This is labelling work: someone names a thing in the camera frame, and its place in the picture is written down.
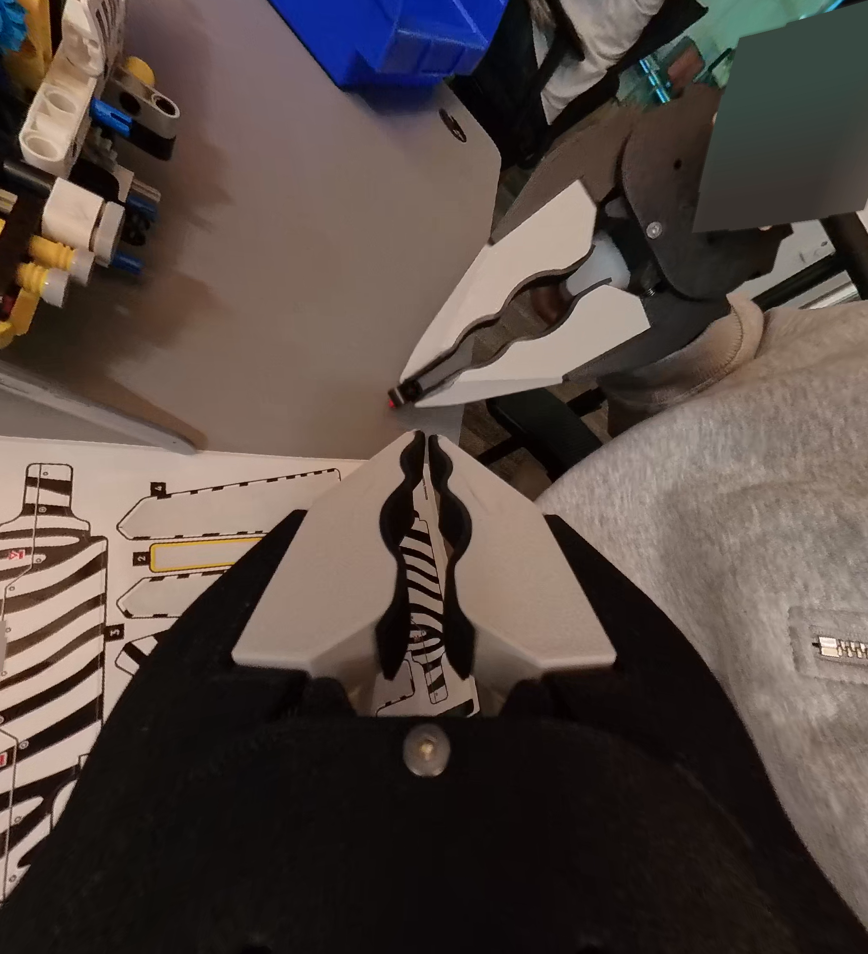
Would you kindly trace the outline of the lego helicopter model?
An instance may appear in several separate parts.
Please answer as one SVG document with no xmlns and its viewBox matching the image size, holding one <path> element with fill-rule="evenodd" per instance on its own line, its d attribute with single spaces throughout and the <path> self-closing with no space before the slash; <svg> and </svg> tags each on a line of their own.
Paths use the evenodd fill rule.
<svg viewBox="0 0 868 954">
<path fill-rule="evenodd" d="M 161 195 L 119 144 L 172 158 L 180 110 L 125 53 L 127 3 L 0 1 L 0 351 L 94 272 L 137 278 Z M 0 390 L 182 454 L 183 436 L 0 360 Z"/>
</svg>

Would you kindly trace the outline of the zebra striped sticker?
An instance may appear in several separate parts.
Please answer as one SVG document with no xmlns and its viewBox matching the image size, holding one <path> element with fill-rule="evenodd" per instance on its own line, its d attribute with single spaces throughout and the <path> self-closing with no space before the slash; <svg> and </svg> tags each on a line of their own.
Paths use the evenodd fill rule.
<svg viewBox="0 0 868 954">
<path fill-rule="evenodd" d="M 414 490 L 413 501 L 414 522 L 400 544 L 410 613 L 407 650 L 392 679 L 378 674 L 370 695 L 370 714 L 471 717 L 479 711 L 475 682 L 457 675 L 443 644 L 442 586 L 447 554 L 428 467 Z"/>
</svg>

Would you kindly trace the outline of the blue plastic bin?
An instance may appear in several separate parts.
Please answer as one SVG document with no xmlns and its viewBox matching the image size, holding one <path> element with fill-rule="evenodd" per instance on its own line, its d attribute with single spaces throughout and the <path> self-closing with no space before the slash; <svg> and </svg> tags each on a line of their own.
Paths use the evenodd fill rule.
<svg viewBox="0 0 868 954">
<path fill-rule="evenodd" d="M 272 1 L 340 89 L 428 88 L 470 75 L 506 1 Z"/>
</svg>

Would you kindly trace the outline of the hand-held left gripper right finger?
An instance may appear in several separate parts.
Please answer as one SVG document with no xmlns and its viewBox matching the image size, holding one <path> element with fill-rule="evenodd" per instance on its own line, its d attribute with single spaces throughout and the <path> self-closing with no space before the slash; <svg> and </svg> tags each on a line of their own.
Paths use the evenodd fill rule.
<svg viewBox="0 0 868 954">
<path fill-rule="evenodd" d="M 540 509 L 441 435 L 428 465 L 447 558 L 444 647 L 473 679 L 478 714 L 497 716 L 523 681 L 612 668 L 617 652 Z"/>
</svg>

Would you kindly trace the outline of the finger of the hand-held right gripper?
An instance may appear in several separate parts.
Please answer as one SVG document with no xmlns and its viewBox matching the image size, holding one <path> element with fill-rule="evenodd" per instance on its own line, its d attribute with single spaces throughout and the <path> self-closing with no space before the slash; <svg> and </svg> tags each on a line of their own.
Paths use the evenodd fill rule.
<svg viewBox="0 0 868 954">
<path fill-rule="evenodd" d="M 596 205 L 576 181 L 512 232 L 484 245 L 422 334 L 399 382 L 416 378 L 425 391 L 495 357 L 511 342 L 490 359 L 472 362 L 466 341 L 493 324 L 529 285 L 564 279 L 588 260 L 594 252 L 596 217 Z"/>
<path fill-rule="evenodd" d="M 569 372 L 649 328 L 642 301 L 612 285 L 577 297 L 542 335 L 514 340 L 490 361 L 472 365 L 413 400 L 419 408 L 457 406 L 562 384 Z"/>
</svg>

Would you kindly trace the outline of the zebra sticker sheet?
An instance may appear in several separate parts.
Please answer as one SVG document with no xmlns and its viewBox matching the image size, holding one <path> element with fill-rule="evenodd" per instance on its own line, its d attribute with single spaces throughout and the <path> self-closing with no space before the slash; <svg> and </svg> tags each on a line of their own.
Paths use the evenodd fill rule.
<svg viewBox="0 0 868 954">
<path fill-rule="evenodd" d="M 358 466 L 0 438 L 0 906 L 161 634 Z"/>
</svg>

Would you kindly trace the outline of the black metal stand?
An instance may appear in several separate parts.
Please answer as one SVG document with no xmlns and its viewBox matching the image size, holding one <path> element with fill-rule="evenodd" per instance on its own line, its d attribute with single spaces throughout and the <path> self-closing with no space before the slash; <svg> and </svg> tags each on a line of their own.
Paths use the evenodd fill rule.
<svg viewBox="0 0 868 954">
<path fill-rule="evenodd" d="M 868 301 L 868 231 L 856 213 L 847 213 L 819 220 L 832 248 L 822 256 L 782 281 L 772 282 L 753 297 L 754 303 L 767 312 L 787 305 L 811 291 L 823 281 L 847 275 L 860 300 Z"/>
</svg>

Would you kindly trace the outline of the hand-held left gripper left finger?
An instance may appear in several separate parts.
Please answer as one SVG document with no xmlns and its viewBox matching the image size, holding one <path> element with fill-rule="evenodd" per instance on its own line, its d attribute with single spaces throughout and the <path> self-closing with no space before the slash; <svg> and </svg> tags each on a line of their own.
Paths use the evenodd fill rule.
<svg viewBox="0 0 868 954">
<path fill-rule="evenodd" d="M 359 715 L 407 648 L 410 608 L 400 545 L 414 522 L 427 442 L 395 439 L 301 518 L 233 648 L 247 674 L 330 679 Z"/>
</svg>

